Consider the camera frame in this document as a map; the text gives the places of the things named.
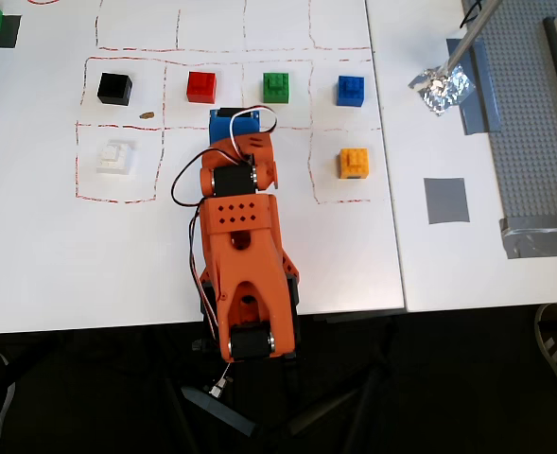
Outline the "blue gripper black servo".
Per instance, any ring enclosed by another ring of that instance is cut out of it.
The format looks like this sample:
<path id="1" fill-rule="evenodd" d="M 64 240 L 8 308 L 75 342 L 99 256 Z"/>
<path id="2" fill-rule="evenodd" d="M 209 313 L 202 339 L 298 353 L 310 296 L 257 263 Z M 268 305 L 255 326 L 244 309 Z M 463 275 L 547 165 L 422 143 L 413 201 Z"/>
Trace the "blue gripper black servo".
<path id="1" fill-rule="evenodd" d="M 230 121 L 233 115 L 244 108 L 219 108 L 209 113 L 209 143 L 211 145 L 230 137 Z M 233 123 L 234 136 L 260 131 L 259 112 L 252 111 L 238 115 Z"/>

